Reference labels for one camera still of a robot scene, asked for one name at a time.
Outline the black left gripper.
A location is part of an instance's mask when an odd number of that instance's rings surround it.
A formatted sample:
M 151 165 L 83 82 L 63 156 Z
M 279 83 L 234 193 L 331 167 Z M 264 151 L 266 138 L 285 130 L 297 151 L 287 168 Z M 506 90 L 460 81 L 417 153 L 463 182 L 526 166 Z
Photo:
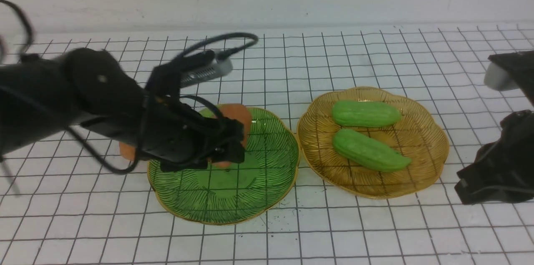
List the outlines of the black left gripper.
M 198 96 L 213 115 L 219 109 Z M 215 155 L 212 141 L 222 128 L 222 118 L 204 117 L 187 104 L 170 98 L 141 96 L 136 100 L 136 162 L 156 160 L 164 172 L 206 169 Z M 217 138 L 217 163 L 240 164 L 245 159 L 244 125 L 223 119 L 223 130 Z

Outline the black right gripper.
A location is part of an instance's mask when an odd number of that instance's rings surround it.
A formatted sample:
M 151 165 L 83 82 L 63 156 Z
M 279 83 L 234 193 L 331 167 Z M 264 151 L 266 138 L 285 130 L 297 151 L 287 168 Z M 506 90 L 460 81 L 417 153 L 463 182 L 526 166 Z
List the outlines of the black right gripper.
M 474 162 L 457 172 L 454 189 L 463 205 L 533 199 L 533 123 L 530 110 L 509 114 L 500 122 L 500 138 L 483 145 Z

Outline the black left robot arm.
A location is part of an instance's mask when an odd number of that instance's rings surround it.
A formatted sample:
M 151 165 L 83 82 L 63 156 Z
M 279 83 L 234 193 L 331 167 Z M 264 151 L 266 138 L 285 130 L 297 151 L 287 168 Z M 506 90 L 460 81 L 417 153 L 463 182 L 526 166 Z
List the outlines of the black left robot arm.
M 1 155 L 61 131 L 84 141 L 73 126 L 128 144 L 137 160 L 156 160 L 165 172 L 240 163 L 244 128 L 213 104 L 204 117 L 179 99 L 194 69 L 221 67 L 215 52 L 175 57 L 156 66 L 142 88 L 105 50 L 77 48 L 47 60 L 22 56 L 1 67 Z

